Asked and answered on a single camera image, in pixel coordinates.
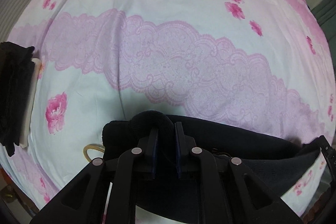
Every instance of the bed cover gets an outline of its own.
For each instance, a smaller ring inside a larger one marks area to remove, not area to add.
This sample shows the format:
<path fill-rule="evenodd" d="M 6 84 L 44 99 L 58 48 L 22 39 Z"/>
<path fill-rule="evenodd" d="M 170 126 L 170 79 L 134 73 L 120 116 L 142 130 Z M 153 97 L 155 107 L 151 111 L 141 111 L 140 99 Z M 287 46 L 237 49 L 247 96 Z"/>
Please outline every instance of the bed cover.
<path fill-rule="evenodd" d="M 32 0 L 8 40 L 43 61 L 29 146 L 11 158 L 0 148 L 40 209 L 87 164 L 83 147 L 102 143 L 106 123 L 149 109 L 299 143 L 334 136 L 332 61 L 305 0 Z M 324 168 L 320 155 L 282 196 L 298 215 Z"/>

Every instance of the pink floral bedsheet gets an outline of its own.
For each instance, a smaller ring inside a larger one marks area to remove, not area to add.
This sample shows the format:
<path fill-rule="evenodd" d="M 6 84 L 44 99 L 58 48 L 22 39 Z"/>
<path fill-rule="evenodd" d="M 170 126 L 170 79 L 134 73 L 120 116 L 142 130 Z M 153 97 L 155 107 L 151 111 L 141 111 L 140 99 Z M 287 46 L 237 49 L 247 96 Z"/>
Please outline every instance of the pink floral bedsheet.
<path fill-rule="evenodd" d="M 32 0 L 9 41 L 43 61 L 28 150 L 0 153 L 39 208 L 107 122 L 148 109 L 297 143 L 334 136 L 329 47 L 305 0 Z M 320 156 L 282 196 L 297 214 L 324 167 Z"/>

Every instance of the folded cloth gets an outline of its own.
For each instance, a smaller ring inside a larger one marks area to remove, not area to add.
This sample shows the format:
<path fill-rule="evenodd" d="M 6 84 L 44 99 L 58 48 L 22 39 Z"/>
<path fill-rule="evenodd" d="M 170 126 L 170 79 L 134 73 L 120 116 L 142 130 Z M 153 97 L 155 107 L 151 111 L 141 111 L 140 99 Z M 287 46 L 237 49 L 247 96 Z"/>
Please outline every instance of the folded cloth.
<path fill-rule="evenodd" d="M 25 109 L 25 115 L 22 122 L 21 134 L 20 134 L 20 146 L 25 148 L 28 146 L 28 135 L 30 131 L 30 120 L 32 117 L 33 103 L 36 92 L 37 80 L 39 77 L 42 61 L 38 58 L 33 58 L 31 61 L 35 63 L 34 73 L 31 77 L 30 90 L 28 95 L 28 102 Z"/>
<path fill-rule="evenodd" d="M 0 44 L 0 142 L 9 156 L 19 145 L 22 123 L 35 64 L 34 47 L 11 42 Z"/>
<path fill-rule="evenodd" d="M 275 194 L 282 196 L 313 165 L 320 153 L 316 141 L 300 147 L 289 141 L 206 120 L 145 111 L 130 121 L 112 121 L 102 132 L 104 159 L 118 158 L 137 146 L 153 126 L 160 145 L 156 179 L 139 181 L 137 205 L 154 214 L 184 223 L 197 223 L 197 183 L 169 176 L 176 172 L 174 123 L 182 122 L 184 134 L 196 145 L 229 160 L 239 157 Z"/>

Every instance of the bedsheet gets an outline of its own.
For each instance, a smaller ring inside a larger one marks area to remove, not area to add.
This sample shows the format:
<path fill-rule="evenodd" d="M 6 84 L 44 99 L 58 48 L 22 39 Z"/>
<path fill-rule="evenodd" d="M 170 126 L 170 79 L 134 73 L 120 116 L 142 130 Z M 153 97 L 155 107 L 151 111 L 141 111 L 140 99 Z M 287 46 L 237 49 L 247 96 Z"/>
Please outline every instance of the bedsheet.
<path fill-rule="evenodd" d="M 38 208 L 87 164 L 83 147 L 102 143 L 106 123 L 149 109 L 297 143 L 334 136 L 329 47 L 305 0 L 32 0 L 8 40 L 43 62 L 28 148 L 0 148 Z M 298 215 L 324 168 L 320 155 L 282 196 Z"/>

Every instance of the yellow cable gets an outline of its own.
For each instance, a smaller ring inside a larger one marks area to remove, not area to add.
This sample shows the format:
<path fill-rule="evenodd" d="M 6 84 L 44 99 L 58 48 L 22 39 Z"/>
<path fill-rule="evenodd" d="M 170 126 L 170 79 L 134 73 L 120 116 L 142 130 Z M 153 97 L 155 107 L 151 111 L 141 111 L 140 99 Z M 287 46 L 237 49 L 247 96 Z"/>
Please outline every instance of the yellow cable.
<path fill-rule="evenodd" d="M 100 146 L 98 146 L 98 145 L 96 145 L 96 144 L 89 144 L 89 145 L 85 146 L 84 149 L 83 149 L 83 154 L 84 154 L 84 157 L 86 158 L 86 160 L 87 160 L 88 162 L 91 162 L 91 161 L 92 161 L 92 160 L 90 159 L 89 155 L 87 154 L 87 151 L 88 151 L 89 149 L 97 150 L 97 151 L 100 151 L 100 152 L 102 152 L 102 153 L 105 152 L 105 147 L 103 147 L 103 146 L 100 147 Z"/>

